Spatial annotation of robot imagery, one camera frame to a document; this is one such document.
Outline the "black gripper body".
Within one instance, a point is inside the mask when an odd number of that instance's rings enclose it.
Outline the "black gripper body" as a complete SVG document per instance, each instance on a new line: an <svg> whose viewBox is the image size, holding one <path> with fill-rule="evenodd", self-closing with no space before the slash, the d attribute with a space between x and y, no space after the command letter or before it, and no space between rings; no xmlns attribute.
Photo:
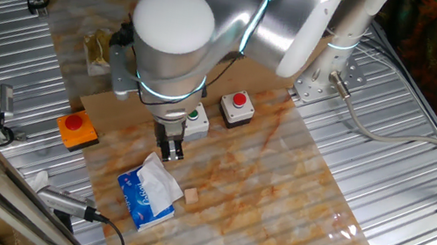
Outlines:
<svg viewBox="0 0 437 245"><path fill-rule="evenodd" d="M159 121L154 122L154 133L156 143L161 145L169 141L183 141L185 134L185 121L171 122Z"/></svg>

